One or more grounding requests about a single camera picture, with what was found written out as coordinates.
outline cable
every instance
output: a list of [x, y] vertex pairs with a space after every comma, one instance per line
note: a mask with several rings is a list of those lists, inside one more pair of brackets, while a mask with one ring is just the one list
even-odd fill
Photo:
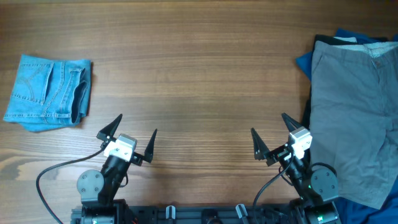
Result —
[[54, 218], [59, 224], [63, 224], [63, 223], [62, 223], [61, 220], [55, 215], [55, 213], [51, 210], [50, 206], [48, 205], [48, 203], [47, 203], [47, 202], [45, 201], [45, 199], [44, 199], [44, 196], [43, 196], [43, 194], [42, 194], [42, 191], [40, 190], [40, 184], [39, 184], [40, 178], [43, 176], [43, 174], [45, 174], [46, 172], [48, 172], [48, 171], [50, 171], [50, 170], [52, 170], [52, 169], [55, 169], [55, 168], [58, 168], [58, 167], [61, 167], [61, 166], [65, 166], [65, 165], [69, 165], [69, 164], [73, 164], [73, 163], [76, 163], [76, 162], [85, 161], [85, 160], [87, 160], [87, 159], [91, 159], [92, 157], [95, 157], [95, 156], [97, 156], [98, 154], [100, 154], [101, 152], [103, 152], [104, 149], [105, 149], [105, 147], [101, 148], [101, 150], [99, 150], [98, 152], [96, 152], [96, 153], [94, 153], [94, 154], [92, 154], [92, 155], [90, 155], [90, 156], [81, 158], [81, 159], [76, 159], [76, 160], [74, 160], [74, 161], [63, 162], [63, 163], [60, 163], [60, 164], [57, 164], [57, 165], [54, 165], [54, 166], [50, 166], [49, 168], [46, 168], [45, 170], [43, 170], [43, 171], [37, 176], [37, 178], [36, 178], [36, 189], [37, 189], [37, 193], [39, 193], [39, 197], [40, 197], [40, 199], [42, 200], [42, 202], [43, 202], [45, 208], [49, 211], [49, 213], [51, 214], [51, 216], [53, 216], [53, 218]]
[[323, 162], [316, 162], [316, 163], [314, 163], [314, 164], [311, 164], [311, 165], [308, 167], [308, 169], [307, 169], [307, 173], [309, 173], [310, 171], [312, 171], [312, 167], [314, 167], [314, 166], [323, 166], [323, 167], [326, 167], [326, 168], [330, 169], [330, 170], [335, 174], [335, 176], [337, 177], [337, 172], [336, 172], [335, 168], [333, 168], [331, 165], [326, 164], [326, 163], [323, 163]]
[[291, 159], [289, 164], [287, 165], [287, 167], [280, 172], [279, 174], [277, 174], [275, 177], [273, 177], [270, 181], [268, 181], [264, 186], [262, 186], [262, 188], [260, 189], [260, 191], [257, 193], [256, 197], [254, 198], [253, 201], [253, 215], [254, 215], [254, 220], [256, 221], [257, 224], [259, 224], [259, 221], [257, 220], [257, 215], [256, 215], [256, 204], [257, 204], [257, 200], [259, 199], [260, 195], [262, 194], [262, 192], [268, 187], [270, 186], [270, 184], [272, 184], [276, 179], [278, 179], [280, 176], [282, 176], [286, 170], [290, 167], [290, 165], [292, 165], [293, 162], [293, 158], [294, 155], [292, 153], [290, 153]]
[[286, 179], [286, 177], [284, 175], [282, 175], [281, 177], [287, 182], [287, 184], [289, 184], [290, 186], [293, 186], [293, 184], [288, 179]]
[[127, 184], [129, 183], [129, 176], [126, 174], [125, 177], [126, 177], [126, 184], [120, 185], [120, 186], [119, 186], [120, 188], [121, 188], [121, 187], [127, 186]]

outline pile of clothing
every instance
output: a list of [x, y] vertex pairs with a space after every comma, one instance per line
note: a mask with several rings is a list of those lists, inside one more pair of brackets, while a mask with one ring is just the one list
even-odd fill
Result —
[[316, 35], [313, 51], [296, 59], [312, 81], [311, 163], [336, 169], [343, 223], [397, 221], [396, 41], [339, 29]]
[[28, 131], [76, 126], [87, 114], [90, 60], [22, 55], [4, 120]]

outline folded jeans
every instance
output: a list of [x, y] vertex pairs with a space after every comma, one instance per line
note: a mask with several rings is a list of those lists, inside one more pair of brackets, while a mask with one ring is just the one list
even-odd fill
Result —
[[86, 116], [89, 60], [48, 60], [22, 55], [4, 120], [28, 131], [75, 126]]

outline jeans pocket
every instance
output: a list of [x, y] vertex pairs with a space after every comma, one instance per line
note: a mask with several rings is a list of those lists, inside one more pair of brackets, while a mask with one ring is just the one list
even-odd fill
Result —
[[54, 63], [20, 64], [12, 96], [44, 104]]

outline wooden table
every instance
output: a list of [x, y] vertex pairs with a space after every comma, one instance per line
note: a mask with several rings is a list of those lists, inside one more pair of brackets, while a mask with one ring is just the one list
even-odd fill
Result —
[[[250, 128], [270, 148], [285, 143], [283, 112], [300, 120], [310, 82], [294, 58], [314, 34], [338, 27], [397, 32], [384, 2], [221, 1], [0, 5], [0, 116], [21, 54], [93, 61], [90, 112], [80, 125], [29, 133], [0, 122], [0, 223], [55, 223], [35, 179], [48, 166], [99, 149], [97, 132], [119, 113], [117, 134], [143, 152], [155, 128], [152, 164], [131, 166], [116, 198], [130, 205], [250, 205], [277, 173], [255, 161]], [[41, 186], [65, 222], [81, 205], [76, 179], [104, 156], [45, 174]], [[297, 197], [277, 180], [259, 203]]]

